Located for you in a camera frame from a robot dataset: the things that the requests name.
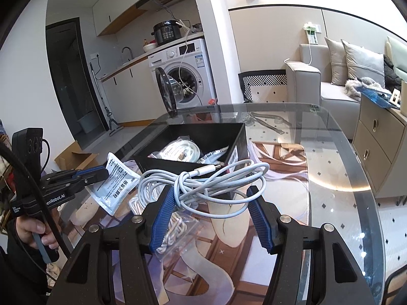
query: faucet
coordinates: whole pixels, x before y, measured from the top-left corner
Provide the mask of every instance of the faucet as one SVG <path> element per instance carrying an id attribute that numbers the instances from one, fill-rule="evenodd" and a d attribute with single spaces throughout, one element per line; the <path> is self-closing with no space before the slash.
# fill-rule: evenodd
<path id="1" fill-rule="evenodd" d="M 130 51 L 130 56 L 132 57 L 132 60 L 133 60 L 133 59 L 134 59 L 134 57 L 133 57 L 133 52 L 132 52 L 132 50 L 130 49 L 130 47 L 127 47 L 127 46 L 126 46 L 126 47 L 123 47 L 122 52 L 124 52 L 126 48 Z"/>

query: black jacket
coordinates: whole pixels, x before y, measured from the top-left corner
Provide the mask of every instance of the black jacket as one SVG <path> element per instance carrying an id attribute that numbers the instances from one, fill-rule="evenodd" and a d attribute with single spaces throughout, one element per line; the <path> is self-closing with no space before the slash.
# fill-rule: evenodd
<path id="1" fill-rule="evenodd" d="M 394 64 L 386 55 L 384 55 L 384 82 L 386 89 L 391 92 L 394 89 L 401 91 L 401 78 L 394 72 Z"/>
<path id="2" fill-rule="evenodd" d="M 46 275 L 35 266 L 17 240 L 15 220 L 8 223 L 7 254 L 0 247 L 0 302 L 7 305 L 44 305 L 48 291 Z M 39 250 L 26 250 L 44 270 Z"/>

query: bedside cabinet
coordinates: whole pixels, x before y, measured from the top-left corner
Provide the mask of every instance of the bedside cabinet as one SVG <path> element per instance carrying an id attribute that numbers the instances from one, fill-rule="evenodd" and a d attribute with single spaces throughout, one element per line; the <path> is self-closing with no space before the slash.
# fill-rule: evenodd
<path id="1" fill-rule="evenodd" d="M 407 118 L 362 95 L 353 147 L 375 197 L 407 195 Z"/>

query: metal screw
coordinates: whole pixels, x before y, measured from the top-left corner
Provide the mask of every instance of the metal screw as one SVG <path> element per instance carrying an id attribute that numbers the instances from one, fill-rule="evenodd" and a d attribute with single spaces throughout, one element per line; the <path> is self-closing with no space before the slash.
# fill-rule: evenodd
<path id="1" fill-rule="evenodd" d="M 88 228 L 89 232 L 94 233 L 97 232 L 99 230 L 99 225 L 90 225 Z"/>
<path id="2" fill-rule="evenodd" d="M 280 217 L 281 222 L 288 224 L 289 222 L 291 222 L 291 217 L 290 216 L 286 216 L 285 214 L 283 214 Z"/>
<path id="3" fill-rule="evenodd" d="M 132 222 L 135 224 L 139 224 L 142 221 L 143 221 L 143 216 L 136 215 L 136 216 L 132 217 Z"/>
<path id="4" fill-rule="evenodd" d="M 325 224 L 325 225 L 324 225 L 324 229 L 325 229 L 327 232 L 333 232 L 333 231 L 335 230 L 335 227 L 334 227 L 333 225 L 331 225 L 331 224 Z"/>

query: mop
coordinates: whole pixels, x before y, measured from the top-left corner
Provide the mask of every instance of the mop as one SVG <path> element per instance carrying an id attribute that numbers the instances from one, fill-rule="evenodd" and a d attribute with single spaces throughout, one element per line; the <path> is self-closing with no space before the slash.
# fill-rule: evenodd
<path id="1" fill-rule="evenodd" d="M 121 129 L 123 129 L 123 126 L 120 126 L 120 125 L 117 123 L 117 121 L 114 120 L 114 119 L 111 117 L 112 113 L 110 112 L 109 108 L 106 106 L 105 101 L 104 101 L 104 99 L 103 99 L 103 95 L 102 95 L 102 93 L 100 92 L 98 80 L 97 80 L 97 78 L 96 78 L 96 76 L 95 76 L 95 72 L 93 71 L 92 63 L 89 63 L 89 64 L 90 64 L 90 69 L 92 70 L 93 78 L 95 79 L 96 88 L 98 89 L 100 98 L 102 99 L 103 106 L 105 107 L 105 110 L 106 110 L 106 116 L 109 118 L 109 129 L 110 129 L 109 136 L 113 136 L 113 135 L 116 134 L 118 131 L 120 131 Z M 116 124 L 117 127 L 116 127 L 115 129 L 112 129 L 112 124 Z"/>

